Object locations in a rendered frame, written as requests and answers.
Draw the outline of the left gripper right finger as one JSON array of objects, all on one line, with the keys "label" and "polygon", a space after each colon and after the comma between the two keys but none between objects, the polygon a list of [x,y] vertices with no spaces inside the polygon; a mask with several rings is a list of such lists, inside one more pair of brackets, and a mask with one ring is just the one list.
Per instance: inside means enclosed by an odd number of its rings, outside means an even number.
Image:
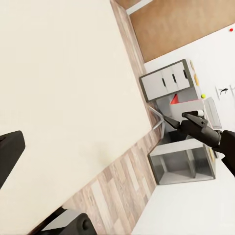
[{"label": "left gripper right finger", "polygon": [[235,132],[224,130],[218,146],[235,170]]}]

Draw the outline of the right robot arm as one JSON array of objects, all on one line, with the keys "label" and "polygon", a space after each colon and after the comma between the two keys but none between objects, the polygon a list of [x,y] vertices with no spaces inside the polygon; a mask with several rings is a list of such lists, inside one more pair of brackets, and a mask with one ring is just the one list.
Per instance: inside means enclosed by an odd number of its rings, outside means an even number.
[{"label": "right robot arm", "polygon": [[[177,129],[181,135],[190,135],[211,147],[212,150],[223,153],[218,146],[223,131],[213,130],[211,127],[207,126],[208,120],[206,119],[205,110],[183,112],[182,116],[187,120],[183,120],[181,124],[179,121],[166,116],[164,116],[164,120],[168,122],[174,129]],[[221,161],[235,176],[235,170],[228,159],[224,157]]]}]

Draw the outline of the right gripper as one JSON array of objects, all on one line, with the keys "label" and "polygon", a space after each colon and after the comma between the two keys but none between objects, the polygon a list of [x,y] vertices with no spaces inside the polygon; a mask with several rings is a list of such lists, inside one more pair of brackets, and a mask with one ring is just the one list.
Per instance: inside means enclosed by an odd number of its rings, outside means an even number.
[{"label": "right gripper", "polygon": [[194,117],[186,112],[183,112],[182,116],[187,120],[183,120],[180,124],[179,121],[173,118],[164,116],[164,120],[168,122],[174,129],[181,135],[190,135],[200,142],[206,143],[213,136],[213,129],[208,125],[208,120],[205,118]]}]

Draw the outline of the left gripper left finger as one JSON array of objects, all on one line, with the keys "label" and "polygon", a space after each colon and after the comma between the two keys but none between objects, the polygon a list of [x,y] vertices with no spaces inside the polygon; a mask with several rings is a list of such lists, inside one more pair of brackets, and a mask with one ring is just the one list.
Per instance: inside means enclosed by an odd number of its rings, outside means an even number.
[{"label": "left gripper left finger", "polygon": [[0,189],[25,150],[21,130],[0,136]]}]

